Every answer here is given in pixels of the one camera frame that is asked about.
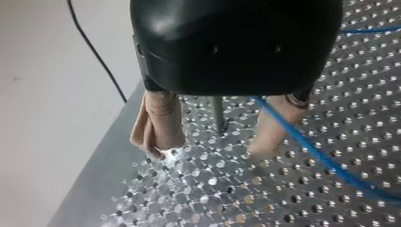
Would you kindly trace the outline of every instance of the gray surface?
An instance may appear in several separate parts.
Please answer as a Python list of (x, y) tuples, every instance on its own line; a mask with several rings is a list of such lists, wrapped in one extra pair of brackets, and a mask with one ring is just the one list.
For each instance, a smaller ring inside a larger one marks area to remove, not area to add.
[[(400, 3), (349, 1), (344, 28), (400, 24)], [(400, 34), (339, 36), (301, 122), (316, 147), (392, 192), (401, 189)], [(290, 138), (277, 158), (250, 158), (258, 110), (245, 97), (223, 98), (230, 123), (221, 134), (210, 98), (185, 97), (185, 147), (153, 162), (128, 140), (135, 97), (51, 226), (399, 225), (398, 206), (365, 197)]]
[(141, 84), (80, 173), (49, 227), (101, 226), (102, 216), (115, 212), (113, 197), (120, 198), (127, 188), (123, 179), (130, 179), (132, 164), (146, 157), (129, 141), (143, 93)]

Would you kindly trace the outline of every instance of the hole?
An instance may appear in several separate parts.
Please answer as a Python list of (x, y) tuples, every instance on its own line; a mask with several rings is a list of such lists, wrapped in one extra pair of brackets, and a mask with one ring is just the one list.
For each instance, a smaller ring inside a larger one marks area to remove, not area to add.
[(336, 223), (343, 223), (344, 222), (344, 217), (341, 215), (335, 215), (333, 216), (333, 221)]
[(313, 205), (312, 211), (313, 211), (313, 213), (316, 213), (316, 214), (321, 213), (323, 211), (323, 207), (318, 204)]
[(313, 159), (306, 159), (305, 160), (305, 165), (310, 167), (310, 166), (314, 166), (315, 165), (315, 160)]
[(339, 196), (339, 202), (346, 203), (350, 201), (350, 197), (347, 195)]
[(329, 192), (329, 188), (327, 186), (321, 186), (321, 187), (319, 187), (318, 190), (320, 193), (328, 193)]
[(262, 183), (262, 178), (260, 178), (260, 177), (255, 177), (255, 178), (252, 179), (252, 183), (253, 183), (254, 185), (260, 185), (260, 184)]
[(372, 212), (372, 206), (370, 205), (360, 205), (359, 210), (363, 213), (371, 213)]
[(147, 189), (145, 187), (142, 187), (142, 188), (139, 189), (139, 192), (142, 193), (142, 194), (147, 194), (148, 191), (147, 191)]
[(244, 198), (244, 201), (248, 204), (252, 204), (253, 203), (253, 196), (252, 195), (248, 195)]
[(219, 168), (223, 168), (225, 166), (225, 162), (224, 161), (220, 161), (216, 164), (217, 167)]
[(351, 160), (351, 165), (352, 166), (360, 166), (361, 163), (362, 163), (362, 161), (360, 159)]
[(152, 169), (152, 170), (149, 171), (149, 175), (152, 176), (152, 177), (156, 177), (157, 171)]
[(202, 196), (200, 197), (200, 203), (206, 204), (209, 201), (209, 197)]
[(235, 216), (236, 223), (245, 223), (245, 219), (245, 215), (242, 214)]
[(292, 215), (285, 215), (284, 216), (284, 221), (286, 223), (294, 223), (295, 217)]
[(235, 192), (235, 190), (234, 190), (233, 187), (229, 186), (229, 187), (227, 188), (227, 193), (228, 193), (228, 194), (234, 194), (234, 192)]
[(191, 216), (191, 220), (192, 220), (192, 222), (194, 222), (194, 223), (198, 223), (199, 221), (200, 221), (200, 215), (198, 215), (198, 214), (193, 214), (192, 216)]
[(216, 184), (218, 183), (218, 179), (216, 179), (216, 178), (211, 178), (211, 179), (209, 179), (208, 183), (209, 183), (210, 185), (216, 185)]
[(224, 213), (224, 211), (226, 211), (225, 206), (222, 204), (218, 205), (218, 213), (222, 214), (222, 213)]
[(303, 218), (307, 217), (307, 211), (306, 210), (300, 211), (299, 216)]
[(287, 157), (287, 158), (293, 158), (293, 157), (295, 157), (295, 152), (294, 152), (294, 151), (287, 151), (287, 152), (286, 152), (286, 157)]
[(287, 169), (287, 168), (280, 168), (280, 169), (278, 170), (278, 173), (279, 173), (280, 175), (288, 175), (288, 169)]
[(301, 203), (301, 197), (300, 196), (292, 196), (291, 201), (294, 203)]
[(274, 206), (271, 205), (271, 204), (266, 205), (266, 206), (265, 206), (265, 212), (266, 212), (267, 214), (274, 213)]
[(138, 211), (138, 208), (135, 205), (131, 205), (130, 206), (130, 211), (135, 213), (136, 211)]
[(301, 177), (300, 179), (298, 179), (298, 183), (300, 183), (300, 184), (308, 184), (309, 183), (309, 179), (307, 177)]

